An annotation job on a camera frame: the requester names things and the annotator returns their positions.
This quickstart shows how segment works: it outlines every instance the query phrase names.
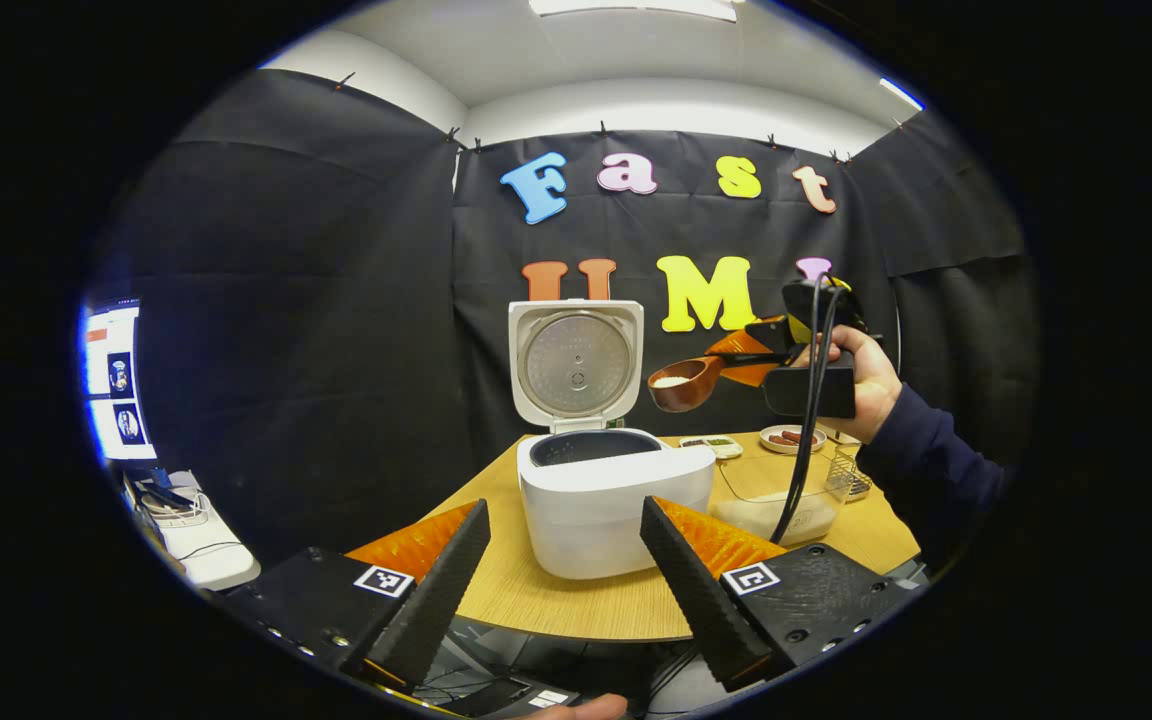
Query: clear plastic container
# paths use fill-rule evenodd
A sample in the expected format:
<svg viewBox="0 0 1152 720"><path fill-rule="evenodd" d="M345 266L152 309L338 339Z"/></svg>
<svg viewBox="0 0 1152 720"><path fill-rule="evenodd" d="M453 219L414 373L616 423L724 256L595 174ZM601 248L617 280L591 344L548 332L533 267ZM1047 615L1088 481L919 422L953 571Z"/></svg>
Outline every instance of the clear plastic container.
<svg viewBox="0 0 1152 720"><path fill-rule="evenodd" d="M781 538L782 546L812 541L828 533L838 511L846 505L850 480L836 473L808 473L799 497L799 506ZM746 530L760 538L772 536L785 510L786 492L771 495L745 497L744 500L718 500L710 506L710 515L728 525Z"/></svg>

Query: plate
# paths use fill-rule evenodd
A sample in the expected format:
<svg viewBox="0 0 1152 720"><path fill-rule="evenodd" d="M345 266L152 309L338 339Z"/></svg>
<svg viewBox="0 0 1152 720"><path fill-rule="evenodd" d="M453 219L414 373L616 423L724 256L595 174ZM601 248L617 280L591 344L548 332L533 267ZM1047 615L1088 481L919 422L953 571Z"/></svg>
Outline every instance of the plate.
<svg viewBox="0 0 1152 720"><path fill-rule="evenodd" d="M767 438L781 434L782 430L790 430L791 433L803 432L803 425L772 425L771 429L758 430L758 442L768 450L780 452L781 455L797 455L799 447L794 445L776 445L770 441ZM824 432L821 430L813 430L812 437L814 442L812 442L812 452L820 452L824 447Z"/></svg>

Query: wire basket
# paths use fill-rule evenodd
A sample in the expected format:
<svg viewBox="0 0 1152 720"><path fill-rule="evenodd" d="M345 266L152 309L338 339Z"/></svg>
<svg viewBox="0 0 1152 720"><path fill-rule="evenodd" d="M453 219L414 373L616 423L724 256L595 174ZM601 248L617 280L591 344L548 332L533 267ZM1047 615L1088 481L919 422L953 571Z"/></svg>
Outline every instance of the wire basket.
<svg viewBox="0 0 1152 720"><path fill-rule="evenodd" d="M861 500L869 495L869 488L873 486L869 475L862 473L856 465L858 452L859 442L847 442L836 447L829 458L829 473L826 475L824 486L841 502Z"/></svg>

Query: white wall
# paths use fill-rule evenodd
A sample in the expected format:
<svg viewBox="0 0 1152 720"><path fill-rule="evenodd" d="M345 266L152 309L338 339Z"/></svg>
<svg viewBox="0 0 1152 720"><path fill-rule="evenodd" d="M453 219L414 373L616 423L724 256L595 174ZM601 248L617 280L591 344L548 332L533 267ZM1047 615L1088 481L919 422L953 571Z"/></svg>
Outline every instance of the white wall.
<svg viewBox="0 0 1152 720"><path fill-rule="evenodd" d="M608 129L680 129L717 132L803 147L827 156L858 154L889 128L846 109L735 83L682 78L627 78L545 88L485 103L468 112L458 141L473 145L558 132Z"/></svg>
<svg viewBox="0 0 1152 720"><path fill-rule="evenodd" d="M326 29L288 47L266 68L297 70L329 79L349 73L346 83L397 105L431 126L448 131L465 123L465 105L416 65L356 35ZM465 137L457 132L457 138Z"/></svg>

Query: inner lid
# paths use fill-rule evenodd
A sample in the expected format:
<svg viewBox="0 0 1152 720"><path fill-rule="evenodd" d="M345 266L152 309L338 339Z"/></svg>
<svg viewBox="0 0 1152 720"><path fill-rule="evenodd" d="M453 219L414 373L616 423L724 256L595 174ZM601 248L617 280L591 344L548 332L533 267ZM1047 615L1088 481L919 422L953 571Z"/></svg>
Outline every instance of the inner lid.
<svg viewBox="0 0 1152 720"><path fill-rule="evenodd" d="M543 323L520 354L522 391L558 418L584 418L613 406L634 372L626 336L589 311Z"/></svg>
<svg viewBox="0 0 1152 720"><path fill-rule="evenodd" d="M637 452L660 450L654 439L616 430L573 430L558 433L531 446L531 464L538 468L562 465L582 460L602 460Z"/></svg>

